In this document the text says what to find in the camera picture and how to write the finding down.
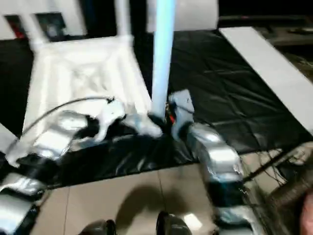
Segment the tile floor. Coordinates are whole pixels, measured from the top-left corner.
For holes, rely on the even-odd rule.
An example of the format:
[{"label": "tile floor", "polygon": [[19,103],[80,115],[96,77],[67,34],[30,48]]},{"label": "tile floor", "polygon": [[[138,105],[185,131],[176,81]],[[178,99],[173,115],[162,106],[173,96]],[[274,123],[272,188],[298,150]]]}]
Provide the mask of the tile floor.
[{"label": "tile floor", "polygon": [[[247,171],[269,160],[267,153],[241,157]],[[268,169],[256,178],[265,193],[278,187],[273,177],[273,169]],[[183,219],[192,213],[202,224],[193,228],[187,223],[193,234],[211,234],[215,228],[212,207],[197,164],[56,189],[32,235],[77,235],[99,219],[114,219],[119,235],[154,235],[161,210]]]}]

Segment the white wall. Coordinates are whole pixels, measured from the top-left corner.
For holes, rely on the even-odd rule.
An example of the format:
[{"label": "white wall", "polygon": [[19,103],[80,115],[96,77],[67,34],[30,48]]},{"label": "white wall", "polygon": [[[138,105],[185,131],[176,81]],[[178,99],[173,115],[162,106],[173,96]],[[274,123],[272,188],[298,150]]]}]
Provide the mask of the white wall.
[{"label": "white wall", "polygon": [[[148,32],[155,31],[156,10],[157,0],[148,0]],[[218,0],[176,0],[175,31],[215,29],[218,19]]]},{"label": "white wall", "polygon": [[[19,14],[19,0],[0,0],[0,40],[15,38],[3,15]],[[86,33],[83,16],[77,0],[23,0],[30,13],[61,12],[69,34]]]}]

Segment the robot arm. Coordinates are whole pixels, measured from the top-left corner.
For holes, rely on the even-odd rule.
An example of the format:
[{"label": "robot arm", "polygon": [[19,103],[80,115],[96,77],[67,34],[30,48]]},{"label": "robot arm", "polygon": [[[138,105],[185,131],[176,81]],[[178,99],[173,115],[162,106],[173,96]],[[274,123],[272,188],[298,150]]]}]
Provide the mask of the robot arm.
[{"label": "robot arm", "polygon": [[194,123],[193,106],[187,90],[169,98],[175,103],[176,122],[172,135],[183,140],[200,161],[202,176],[215,208],[220,235],[262,235],[263,227],[246,204],[243,170],[237,152],[208,125]]},{"label": "robot arm", "polygon": [[54,183],[60,167],[70,161],[66,153],[73,144],[77,145],[74,141],[90,137],[89,142],[101,142],[108,127],[117,119],[139,134],[154,137],[162,134],[148,117],[126,116],[124,106],[117,100],[107,104],[97,118],[73,111],[61,112],[34,141],[27,156],[17,160],[18,173],[9,173],[0,185],[0,234],[28,234],[36,221],[47,186]]},{"label": "robot arm", "polygon": [[10,235],[31,230],[39,213],[37,202],[66,161],[72,141],[93,134],[87,127],[97,123],[86,115],[65,111],[35,140],[29,154],[18,160],[18,173],[9,173],[0,186],[0,231]]}]

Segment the black cable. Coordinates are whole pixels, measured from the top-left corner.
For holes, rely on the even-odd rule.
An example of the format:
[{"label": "black cable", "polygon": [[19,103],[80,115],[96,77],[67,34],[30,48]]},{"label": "black cable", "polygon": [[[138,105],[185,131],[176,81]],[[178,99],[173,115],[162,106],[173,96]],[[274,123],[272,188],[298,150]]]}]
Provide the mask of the black cable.
[{"label": "black cable", "polygon": [[25,128],[25,130],[22,132],[22,134],[20,135],[19,138],[16,138],[8,147],[7,149],[7,154],[15,147],[16,143],[20,140],[20,138],[24,135],[26,135],[38,122],[40,122],[41,120],[43,120],[45,117],[47,117],[48,115],[54,113],[55,111],[59,110],[62,107],[68,106],[70,104],[73,103],[78,103],[78,102],[82,102],[82,101],[87,101],[87,100],[106,100],[107,102],[112,102],[114,100],[114,98],[109,98],[109,97],[105,97],[105,96],[94,96],[94,97],[85,97],[85,98],[79,98],[79,99],[74,99],[71,101],[68,101],[66,103],[60,104],[56,107],[54,107],[53,109],[50,109],[49,111],[45,112],[44,114],[42,114],[39,118],[37,118],[35,121],[33,121],[27,128]]},{"label": "black cable", "polygon": [[[260,166],[263,166],[262,162],[261,162],[261,154],[260,153],[257,153],[258,157],[259,157],[259,163],[260,163]],[[277,178],[271,176],[266,170],[264,170],[265,174],[268,175],[269,177],[271,177],[272,179],[274,179],[279,186],[282,185],[282,182],[280,182]]]}]

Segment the light blue pole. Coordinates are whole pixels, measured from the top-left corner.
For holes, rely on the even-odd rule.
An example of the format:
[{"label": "light blue pole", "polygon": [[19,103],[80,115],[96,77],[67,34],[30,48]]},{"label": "light blue pole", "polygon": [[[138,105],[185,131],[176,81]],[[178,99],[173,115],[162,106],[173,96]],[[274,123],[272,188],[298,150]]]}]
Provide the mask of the light blue pole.
[{"label": "light blue pole", "polygon": [[157,0],[154,37],[152,112],[164,119],[171,64],[176,0]]}]

